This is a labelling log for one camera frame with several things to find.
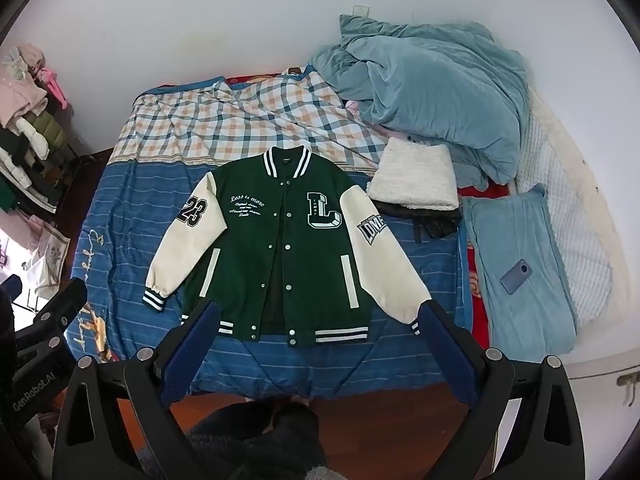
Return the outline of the light blue folded blanket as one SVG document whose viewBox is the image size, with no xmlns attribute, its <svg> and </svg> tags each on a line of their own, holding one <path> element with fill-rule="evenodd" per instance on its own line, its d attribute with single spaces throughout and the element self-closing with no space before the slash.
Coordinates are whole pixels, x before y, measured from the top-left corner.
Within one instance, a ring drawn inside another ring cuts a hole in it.
<svg viewBox="0 0 640 480">
<path fill-rule="evenodd" d="M 577 316 L 544 187 L 500 198 L 465 197 L 463 214 L 490 344 L 527 362 L 571 352 Z"/>
</svg>

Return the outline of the blue smartphone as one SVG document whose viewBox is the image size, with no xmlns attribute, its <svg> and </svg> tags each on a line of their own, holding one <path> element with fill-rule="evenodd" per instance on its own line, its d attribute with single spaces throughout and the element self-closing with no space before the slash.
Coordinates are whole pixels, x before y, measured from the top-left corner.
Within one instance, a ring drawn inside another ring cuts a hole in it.
<svg viewBox="0 0 640 480">
<path fill-rule="evenodd" d="M 521 259 L 500 278 L 500 283 L 508 295 L 513 295 L 531 275 L 532 268 L 524 259 Z"/>
</svg>

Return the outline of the blue striped plaid bed sheet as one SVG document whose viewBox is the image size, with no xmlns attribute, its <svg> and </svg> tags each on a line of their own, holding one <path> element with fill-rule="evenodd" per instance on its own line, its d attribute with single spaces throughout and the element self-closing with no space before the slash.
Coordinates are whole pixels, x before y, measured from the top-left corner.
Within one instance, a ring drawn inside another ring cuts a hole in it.
<svg viewBox="0 0 640 480">
<path fill-rule="evenodd" d="M 314 70 L 252 82 L 219 77 L 138 96 L 78 237 L 72 273 L 86 283 L 88 302 L 66 330 L 73 354 L 117 361 L 158 344 L 179 323 L 182 299 L 173 296 L 160 312 L 145 307 L 144 279 L 190 192 L 216 166 L 300 144 L 365 184 L 385 140 L 352 117 Z M 371 328 L 360 344 L 302 351 L 280 336 L 254 344 L 218 338 L 192 390 L 333 399 L 442 380 L 407 326 L 375 311 Z"/>
</svg>

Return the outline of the white fluffy folded garment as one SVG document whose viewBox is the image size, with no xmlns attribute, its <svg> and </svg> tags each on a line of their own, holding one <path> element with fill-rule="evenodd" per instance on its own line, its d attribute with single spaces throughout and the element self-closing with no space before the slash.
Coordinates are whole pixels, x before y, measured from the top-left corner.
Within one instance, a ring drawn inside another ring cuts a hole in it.
<svg viewBox="0 0 640 480">
<path fill-rule="evenodd" d="M 459 208 L 454 166 L 446 145 L 391 138 L 367 186 L 371 200 L 409 209 Z"/>
</svg>

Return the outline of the green white varsity jacket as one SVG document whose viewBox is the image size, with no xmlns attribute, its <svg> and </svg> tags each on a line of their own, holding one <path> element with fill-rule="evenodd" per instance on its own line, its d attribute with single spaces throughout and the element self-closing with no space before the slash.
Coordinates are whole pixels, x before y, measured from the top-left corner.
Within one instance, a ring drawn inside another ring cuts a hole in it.
<svg viewBox="0 0 640 480">
<path fill-rule="evenodd" d="M 309 148 L 268 148 L 195 185 L 166 230 L 142 300 L 219 311 L 218 333 L 294 348 L 363 342 L 374 310 L 416 326 L 432 296 L 367 193 Z"/>
</svg>

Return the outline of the white quilted mattress pad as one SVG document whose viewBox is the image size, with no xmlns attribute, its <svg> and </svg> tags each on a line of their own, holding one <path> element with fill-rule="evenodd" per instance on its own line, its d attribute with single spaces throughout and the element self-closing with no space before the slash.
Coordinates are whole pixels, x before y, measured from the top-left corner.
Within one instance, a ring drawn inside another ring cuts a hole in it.
<svg viewBox="0 0 640 480">
<path fill-rule="evenodd" d="M 562 122 L 529 93 L 515 188 L 546 190 L 579 327 L 611 326 L 629 312 L 630 278 L 608 204 L 582 152 Z"/>
</svg>

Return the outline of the dark fuzzy slippers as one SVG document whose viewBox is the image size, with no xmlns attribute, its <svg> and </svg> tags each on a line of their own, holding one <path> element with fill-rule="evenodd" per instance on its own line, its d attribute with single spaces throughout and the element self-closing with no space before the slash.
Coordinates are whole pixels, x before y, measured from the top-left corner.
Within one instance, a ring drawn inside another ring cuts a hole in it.
<svg viewBox="0 0 640 480">
<path fill-rule="evenodd" d="M 307 399 L 270 396 L 220 408 L 186 433 L 209 479 L 339 479 Z"/>
</svg>

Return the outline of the clothes rack with garments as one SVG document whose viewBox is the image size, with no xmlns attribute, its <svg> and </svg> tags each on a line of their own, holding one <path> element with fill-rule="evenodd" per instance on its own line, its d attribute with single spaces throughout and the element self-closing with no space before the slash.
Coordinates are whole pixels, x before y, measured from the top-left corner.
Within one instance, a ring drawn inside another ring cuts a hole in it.
<svg viewBox="0 0 640 480">
<path fill-rule="evenodd" d="M 78 167 L 57 112 L 68 101 L 43 52 L 1 50 L 1 175 L 39 209 L 54 214 Z"/>
</svg>

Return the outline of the light blue crumpled duvet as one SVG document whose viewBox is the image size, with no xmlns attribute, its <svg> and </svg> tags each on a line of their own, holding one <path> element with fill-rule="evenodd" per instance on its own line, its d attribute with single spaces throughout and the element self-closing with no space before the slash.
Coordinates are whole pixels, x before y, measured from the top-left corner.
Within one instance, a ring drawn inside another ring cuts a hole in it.
<svg viewBox="0 0 640 480">
<path fill-rule="evenodd" d="M 445 144 L 458 185 L 482 190 L 518 172 L 528 126 L 523 58 L 481 24 L 340 18 L 341 39 L 310 65 L 369 125 Z"/>
</svg>

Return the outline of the black garment under white one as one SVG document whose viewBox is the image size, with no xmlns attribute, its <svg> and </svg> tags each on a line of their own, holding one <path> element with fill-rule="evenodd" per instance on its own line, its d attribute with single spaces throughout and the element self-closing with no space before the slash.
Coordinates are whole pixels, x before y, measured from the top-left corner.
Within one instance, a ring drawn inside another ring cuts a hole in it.
<svg viewBox="0 0 640 480">
<path fill-rule="evenodd" d="M 387 217 L 410 220 L 413 225 L 413 237 L 416 243 L 422 240 L 422 232 L 431 238 L 443 238 L 454 234 L 462 221 L 459 208 L 453 210 L 411 209 L 391 203 L 373 202 L 380 214 Z"/>
</svg>

